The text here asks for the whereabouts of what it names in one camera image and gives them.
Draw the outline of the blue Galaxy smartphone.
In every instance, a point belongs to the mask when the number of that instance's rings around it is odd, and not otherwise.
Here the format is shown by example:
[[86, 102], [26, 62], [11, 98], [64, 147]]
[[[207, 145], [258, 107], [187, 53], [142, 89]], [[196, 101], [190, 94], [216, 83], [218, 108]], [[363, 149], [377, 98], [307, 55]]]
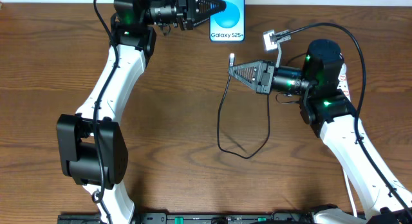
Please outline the blue Galaxy smartphone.
[[242, 42], [245, 39], [245, 0], [222, 0], [226, 9], [213, 15], [209, 25], [212, 42]]

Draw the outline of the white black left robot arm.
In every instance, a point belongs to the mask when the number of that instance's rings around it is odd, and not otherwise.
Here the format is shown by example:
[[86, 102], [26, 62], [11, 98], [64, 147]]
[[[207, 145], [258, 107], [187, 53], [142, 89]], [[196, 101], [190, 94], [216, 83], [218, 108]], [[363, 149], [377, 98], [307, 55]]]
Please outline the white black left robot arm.
[[109, 38], [106, 65], [86, 101], [57, 121], [62, 172], [86, 189], [94, 216], [61, 216], [70, 223], [131, 223], [135, 204], [124, 175], [128, 151], [120, 122], [129, 96], [155, 50], [156, 29], [192, 30], [223, 12], [223, 0], [114, 0], [103, 27]]

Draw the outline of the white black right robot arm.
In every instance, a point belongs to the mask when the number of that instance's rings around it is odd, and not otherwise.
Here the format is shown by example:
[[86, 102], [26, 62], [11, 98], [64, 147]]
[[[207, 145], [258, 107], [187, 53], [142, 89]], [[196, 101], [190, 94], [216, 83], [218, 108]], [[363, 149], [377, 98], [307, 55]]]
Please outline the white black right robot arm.
[[391, 172], [368, 138], [348, 92], [344, 58], [336, 42], [310, 43], [302, 69], [278, 62], [234, 63], [228, 73], [256, 93], [271, 91], [298, 95], [300, 114], [316, 137], [338, 159], [357, 196], [363, 216], [354, 216], [325, 205], [311, 211], [313, 223], [411, 223], [411, 192]]

